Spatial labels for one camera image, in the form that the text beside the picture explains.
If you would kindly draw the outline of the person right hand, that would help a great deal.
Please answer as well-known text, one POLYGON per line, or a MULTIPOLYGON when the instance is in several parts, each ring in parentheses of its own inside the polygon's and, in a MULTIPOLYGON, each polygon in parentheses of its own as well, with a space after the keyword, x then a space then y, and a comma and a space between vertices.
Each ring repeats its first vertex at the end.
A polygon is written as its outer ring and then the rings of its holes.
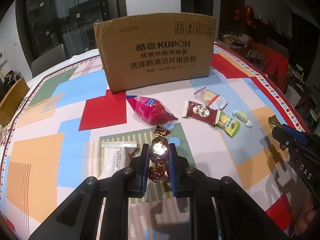
POLYGON ((309 195, 301 209, 301 212, 294 226, 294 233, 296 236, 300 236, 306 231, 317 212, 318 209, 314 208, 313 197, 312 195, 309 195))

